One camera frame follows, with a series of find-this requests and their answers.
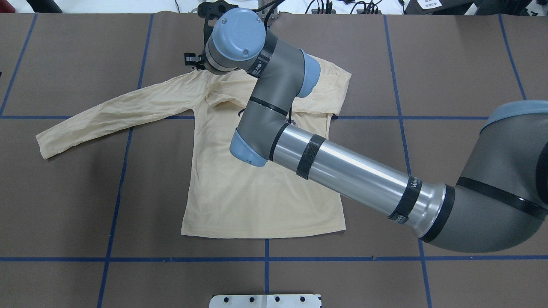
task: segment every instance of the black strap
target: black strap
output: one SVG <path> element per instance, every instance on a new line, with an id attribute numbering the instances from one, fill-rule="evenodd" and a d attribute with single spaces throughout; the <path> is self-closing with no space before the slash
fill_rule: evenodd
<path id="1" fill-rule="evenodd" d="M 388 216 L 390 220 L 393 220 L 399 224 L 405 224 L 409 219 L 409 213 L 415 207 L 416 201 L 419 199 L 420 189 L 423 186 L 423 181 L 412 175 L 409 175 L 407 180 L 407 187 L 403 191 L 402 198 L 399 200 L 398 205 L 394 209 L 394 212 Z"/>
<path id="2" fill-rule="evenodd" d="M 276 145 L 278 144 L 279 137 L 282 135 L 283 131 L 286 129 L 286 127 L 289 125 L 289 123 L 285 123 L 282 125 L 282 127 L 279 129 L 278 134 L 276 134 L 276 137 L 274 138 L 274 142 L 272 143 L 272 147 L 270 147 L 270 155 L 269 160 L 274 161 L 274 150 L 276 149 Z"/>
<path id="3" fill-rule="evenodd" d="M 548 203 L 548 142 L 536 163 L 536 192 L 544 203 Z"/>
<path id="4" fill-rule="evenodd" d="M 443 197 L 442 208 L 439 209 L 438 216 L 436 217 L 436 220 L 434 220 L 434 223 L 428 232 L 420 238 L 423 242 L 430 243 L 439 235 L 445 226 L 449 215 L 451 215 L 451 210 L 453 209 L 454 203 L 455 188 L 446 184 L 446 195 Z"/>
<path id="5" fill-rule="evenodd" d="M 481 193 L 484 196 L 498 200 L 524 213 L 532 215 L 536 218 L 544 220 L 548 211 L 535 203 L 516 196 L 513 193 L 485 184 L 480 181 L 472 180 L 461 176 L 456 182 L 457 185 L 468 188 L 475 192 Z"/>
<path id="6" fill-rule="evenodd" d="M 276 43 L 278 43 L 278 37 L 272 32 L 266 31 L 265 44 L 257 55 L 257 58 L 255 58 L 255 62 L 247 70 L 248 74 L 255 78 L 261 77 L 262 72 L 270 62 L 270 58 L 272 58 L 274 49 L 276 49 Z"/>
<path id="7" fill-rule="evenodd" d="M 308 174 L 312 163 L 316 159 L 319 147 L 326 139 L 320 135 L 314 135 L 310 138 L 309 143 L 306 145 L 305 151 L 302 153 L 301 160 L 297 166 L 297 175 L 301 178 L 308 180 Z"/>
<path id="8" fill-rule="evenodd" d="M 256 103 L 259 104 L 259 105 L 265 106 L 265 107 L 267 107 L 267 108 L 269 108 L 269 109 L 272 109 L 272 110 L 274 110 L 274 111 L 276 111 L 276 112 L 278 112 L 278 113 L 281 113 L 284 117 L 287 116 L 287 111 L 285 111 L 284 109 L 281 109 L 281 108 L 279 108 L 279 107 L 277 107 L 277 106 L 274 106 L 273 104 L 271 104 L 271 103 L 269 103 L 269 102 L 265 102 L 265 101 L 263 101 L 263 100 L 261 100 L 261 99 L 258 99 L 258 98 L 256 98 L 256 97 L 254 97 L 254 96 L 251 96 L 251 97 L 249 98 L 249 100 L 250 100 L 250 101 L 253 101 L 253 102 L 256 102 Z"/>

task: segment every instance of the white plate with holes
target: white plate with holes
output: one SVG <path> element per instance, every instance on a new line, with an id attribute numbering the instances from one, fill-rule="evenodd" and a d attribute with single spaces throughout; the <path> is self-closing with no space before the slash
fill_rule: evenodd
<path id="1" fill-rule="evenodd" d="M 209 308 L 321 308 L 319 294 L 216 295 Z"/>

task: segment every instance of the gray table surface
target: gray table surface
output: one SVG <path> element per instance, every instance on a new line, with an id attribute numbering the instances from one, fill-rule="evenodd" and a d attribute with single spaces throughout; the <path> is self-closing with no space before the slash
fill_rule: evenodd
<path id="1" fill-rule="evenodd" d="M 422 244 L 343 198 L 347 230 L 180 235 L 191 117 L 49 160 L 35 135 L 187 73 L 196 15 L 0 15 L 0 306 L 207 307 L 215 294 L 315 293 L 324 307 L 542 307 L 548 226 L 497 253 Z M 330 139 L 454 185 L 494 108 L 547 99 L 547 18 L 281 14 L 272 31 L 352 73 Z"/>

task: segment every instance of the red object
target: red object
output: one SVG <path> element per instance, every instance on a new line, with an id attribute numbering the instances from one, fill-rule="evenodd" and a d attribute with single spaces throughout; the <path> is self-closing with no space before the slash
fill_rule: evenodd
<path id="1" fill-rule="evenodd" d="M 0 0 L 0 13 L 15 13 L 15 8 L 8 0 Z"/>

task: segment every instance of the silver metal tube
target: silver metal tube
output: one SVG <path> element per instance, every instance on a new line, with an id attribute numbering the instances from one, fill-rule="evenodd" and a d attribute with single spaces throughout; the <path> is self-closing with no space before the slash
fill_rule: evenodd
<path id="1" fill-rule="evenodd" d="M 273 161 L 296 170 L 312 134 L 287 126 L 281 134 Z M 389 216 L 406 190 L 409 176 L 329 140 L 323 142 L 309 172 L 309 179 Z M 443 203 L 445 185 L 423 183 L 406 225 L 415 235 L 432 226 Z"/>

